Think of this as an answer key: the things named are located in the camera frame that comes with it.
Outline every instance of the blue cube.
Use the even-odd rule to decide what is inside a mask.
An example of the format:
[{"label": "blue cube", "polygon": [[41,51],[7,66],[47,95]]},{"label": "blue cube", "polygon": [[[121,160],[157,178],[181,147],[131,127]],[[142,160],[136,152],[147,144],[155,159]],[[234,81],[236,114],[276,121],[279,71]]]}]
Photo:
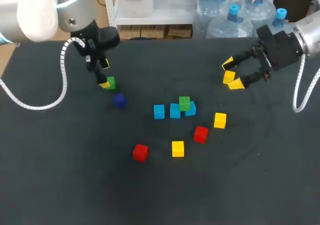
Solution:
[{"label": "blue cube", "polygon": [[165,105],[153,105],[154,119],[165,118]]},{"label": "blue cube", "polygon": [[171,103],[170,105],[170,118],[179,119],[181,117],[180,105],[178,103]]},{"label": "blue cube", "polygon": [[197,108],[196,108],[196,105],[195,105],[194,101],[191,101],[190,102],[190,109],[185,112],[185,116],[189,117],[189,116],[196,115],[196,110],[197,110]]},{"label": "blue cube", "polygon": [[122,93],[113,96],[113,102],[118,109],[122,109],[127,105],[127,100]]}]

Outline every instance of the red cube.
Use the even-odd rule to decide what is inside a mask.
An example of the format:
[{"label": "red cube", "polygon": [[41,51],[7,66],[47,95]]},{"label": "red cube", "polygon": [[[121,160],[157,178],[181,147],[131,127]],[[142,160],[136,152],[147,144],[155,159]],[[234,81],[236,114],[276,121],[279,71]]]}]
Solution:
[{"label": "red cube", "polygon": [[203,126],[197,126],[194,132],[193,140],[195,142],[204,144],[208,136],[208,131],[209,131],[208,128],[205,128]]},{"label": "red cube", "polygon": [[133,159],[144,163],[148,157],[148,146],[137,144],[133,150]]}]

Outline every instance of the wooden floor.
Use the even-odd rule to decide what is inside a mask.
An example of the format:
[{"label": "wooden floor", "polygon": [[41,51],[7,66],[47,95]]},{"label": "wooden floor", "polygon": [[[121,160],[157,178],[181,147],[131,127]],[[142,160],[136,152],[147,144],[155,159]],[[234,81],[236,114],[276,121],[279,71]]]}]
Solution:
[{"label": "wooden floor", "polygon": [[[97,0],[93,0],[96,4],[97,8],[97,17],[96,22],[99,27],[107,27],[109,26],[107,9],[105,6],[101,6],[98,4]],[[99,0],[100,3],[105,4],[105,0]],[[69,33],[63,32],[60,29],[57,31],[56,35],[52,40],[55,41],[63,41],[70,37]],[[8,61],[10,60],[14,50],[16,48],[15,44],[6,44],[0,46],[0,76],[3,74]]]}]

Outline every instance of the plastic water jug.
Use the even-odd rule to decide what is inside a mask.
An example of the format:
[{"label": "plastic water jug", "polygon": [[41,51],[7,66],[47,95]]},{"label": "plastic water jug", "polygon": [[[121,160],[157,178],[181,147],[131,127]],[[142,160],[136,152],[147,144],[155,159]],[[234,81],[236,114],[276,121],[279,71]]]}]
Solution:
[{"label": "plastic water jug", "polygon": [[271,24],[268,24],[272,34],[277,34],[280,31],[285,31],[287,34],[294,32],[294,26],[291,25],[287,20],[287,10],[279,8],[276,10],[275,19]]},{"label": "plastic water jug", "polygon": [[269,0],[245,0],[243,12],[256,30],[273,21],[276,7]]},{"label": "plastic water jug", "polygon": [[227,17],[219,16],[208,26],[207,39],[211,38],[249,38],[253,35],[251,22],[238,16],[239,6],[232,4]]},{"label": "plastic water jug", "polygon": [[197,2],[192,24],[194,39],[206,38],[209,23],[221,14],[224,6],[228,6],[227,0],[199,0]]}]

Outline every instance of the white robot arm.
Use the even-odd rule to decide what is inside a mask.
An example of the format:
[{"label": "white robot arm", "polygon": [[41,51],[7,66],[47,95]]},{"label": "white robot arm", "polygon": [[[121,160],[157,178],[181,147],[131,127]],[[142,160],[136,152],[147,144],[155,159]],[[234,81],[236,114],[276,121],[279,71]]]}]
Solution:
[{"label": "white robot arm", "polygon": [[67,92],[65,55],[72,42],[79,54],[86,57],[87,69],[95,74],[102,88],[110,86],[102,68],[109,62],[106,50],[116,47],[120,38],[115,27],[99,28],[94,4],[90,0],[0,0],[0,45],[22,42],[43,42],[56,33],[58,26],[70,33],[60,53],[62,92],[53,103],[30,106],[16,98],[0,78],[0,86],[19,106],[29,110],[46,110],[58,105]]},{"label": "white robot arm", "polygon": [[95,19],[90,0],[0,0],[0,44],[42,42],[59,27],[73,33]]}]

